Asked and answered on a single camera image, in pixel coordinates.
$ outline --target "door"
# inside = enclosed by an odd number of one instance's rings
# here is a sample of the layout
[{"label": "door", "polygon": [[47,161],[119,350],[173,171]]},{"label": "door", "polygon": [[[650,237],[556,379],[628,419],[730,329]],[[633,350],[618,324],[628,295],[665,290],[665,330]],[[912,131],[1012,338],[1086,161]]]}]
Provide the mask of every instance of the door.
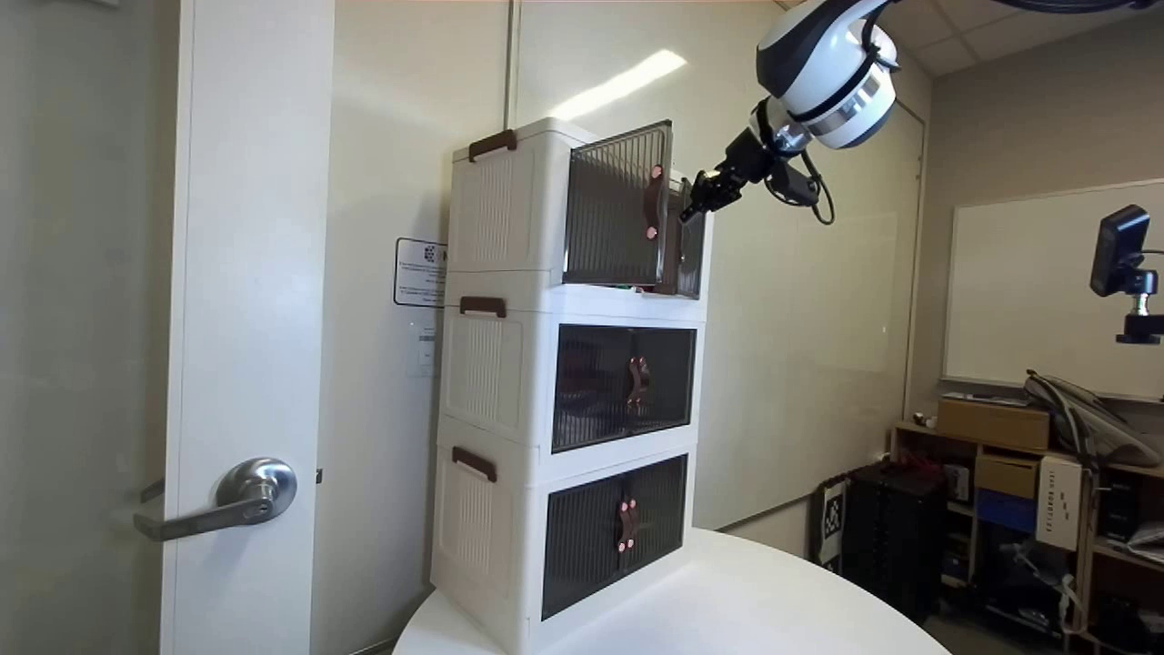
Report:
[{"label": "door", "polygon": [[310,652],[326,108],[330,0],[0,0],[2,655]]}]

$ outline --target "ceiling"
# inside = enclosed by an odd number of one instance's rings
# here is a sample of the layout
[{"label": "ceiling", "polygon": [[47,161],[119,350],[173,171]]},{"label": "ceiling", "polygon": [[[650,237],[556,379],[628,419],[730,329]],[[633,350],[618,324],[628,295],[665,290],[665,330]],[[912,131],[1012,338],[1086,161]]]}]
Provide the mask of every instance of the ceiling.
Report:
[{"label": "ceiling", "polygon": [[1091,34],[1124,22],[1138,13],[1097,16],[1036,16],[996,0],[899,0],[879,25],[908,50],[931,78],[950,78],[1015,50],[1032,50],[1052,40]]}]

